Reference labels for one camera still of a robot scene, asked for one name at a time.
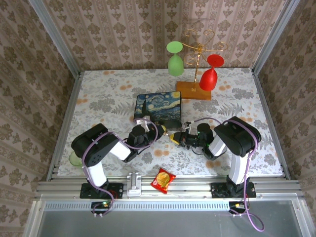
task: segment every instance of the starry night painting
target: starry night painting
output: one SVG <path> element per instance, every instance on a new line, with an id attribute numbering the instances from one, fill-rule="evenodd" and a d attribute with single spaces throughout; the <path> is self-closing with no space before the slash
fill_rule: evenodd
<path id="1" fill-rule="evenodd" d="M 150 116 L 166 128 L 181 127 L 181 92 L 163 92 L 137 96 L 134 118 Z"/>

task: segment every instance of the patterned wallpaper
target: patterned wallpaper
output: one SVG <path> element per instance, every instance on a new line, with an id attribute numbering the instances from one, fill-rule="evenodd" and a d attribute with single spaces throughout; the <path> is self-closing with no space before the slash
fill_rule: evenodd
<path id="1" fill-rule="evenodd" d="M 81 71 L 166 68 L 172 40 L 229 44 L 224 67 L 250 67 L 285 0 L 44 0 Z M 189 39 L 186 29 L 197 35 Z M 202 67 L 209 67 L 204 61 Z"/>
<path id="2" fill-rule="evenodd" d="M 293 178 L 316 223 L 316 0 L 302 0 L 259 73 Z"/>
<path id="3" fill-rule="evenodd" d="M 0 0 L 0 236 L 21 236 L 73 78 L 26 0 Z"/>

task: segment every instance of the red snack bag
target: red snack bag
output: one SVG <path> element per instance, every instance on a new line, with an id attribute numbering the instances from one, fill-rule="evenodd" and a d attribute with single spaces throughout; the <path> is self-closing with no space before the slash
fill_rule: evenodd
<path id="1" fill-rule="evenodd" d="M 174 174 L 170 174 L 163 168 L 160 168 L 159 173 L 157 174 L 151 185 L 155 189 L 163 192 L 164 194 L 167 194 L 168 185 L 172 180 L 174 180 L 175 177 L 176 176 Z"/>

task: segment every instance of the floral tablecloth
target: floral tablecloth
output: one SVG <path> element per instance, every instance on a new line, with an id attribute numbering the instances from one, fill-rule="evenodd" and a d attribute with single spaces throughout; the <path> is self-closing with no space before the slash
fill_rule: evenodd
<path id="1" fill-rule="evenodd" d="M 204 71 L 199 70 L 199 77 Z M 182 123 L 203 117 L 224 121 L 238 116 L 255 126 L 262 136 L 258 150 L 252 157 L 250 175 L 281 176 L 281 166 L 251 71 L 248 68 L 216 71 L 218 82 L 212 91 L 211 101 L 182 99 Z M 177 80 L 192 81 L 194 73 L 195 69 L 185 69 L 181 76 L 175 78 L 165 69 L 84 72 L 58 175 L 83 175 L 81 167 L 69 163 L 71 142 L 75 137 L 100 122 L 121 138 L 127 137 L 135 126 L 132 121 L 137 95 L 174 91 Z M 211 128 L 216 125 L 212 120 L 205 122 Z M 163 136 L 129 163 L 107 155 L 102 164 L 106 175 L 112 176 L 125 176 L 133 171 L 141 175 L 156 175 L 160 167 L 176 175 L 226 175 L 230 170 L 231 158 L 227 152 L 217 160 L 209 161 L 191 150 L 177 147 L 167 136 Z"/>

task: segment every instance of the metal bracket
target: metal bracket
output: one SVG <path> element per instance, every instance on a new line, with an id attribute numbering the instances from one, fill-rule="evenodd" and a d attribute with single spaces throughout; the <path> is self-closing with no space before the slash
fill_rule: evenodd
<path id="1" fill-rule="evenodd" d="M 227 188 L 227 183 L 211 183 L 212 198 L 243 198 L 243 193 L 232 196 Z M 248 198 L 256 198 L 255 186 L 249 182 L 246 187 L 246 194 Z"/>
<path id="2" fill-rule="evenodd" d="M 139 197 L 142 194 L 142 176 L 139 173 L 130 173 L 127 176 L 127 196 Z"/>
<path id="3" fill-rule="evenodd" d="M 123 198 L 123 187 L 124 184 L 122 183 L 109 183 L 105 188 L 107 191 L 113 191 L 113 196 L 115 199 L 122 199 Z M 80 191 L 80 198 L 81 199 L 111 199 L 110 195 L 96 190 L 90 184 L 82 184 L 81 191 Z"/>
<path id="4" fill-rule="evenodd" d="M 150 120 L 150 116 L 143 116 L 143 119 Z M 148 122 L 146 122 L 145 120 L 137 120 L 136 124 L 141 125 L 145 129 L 146 132 L 149 131 L 149 128 L 147 126 Z"/>

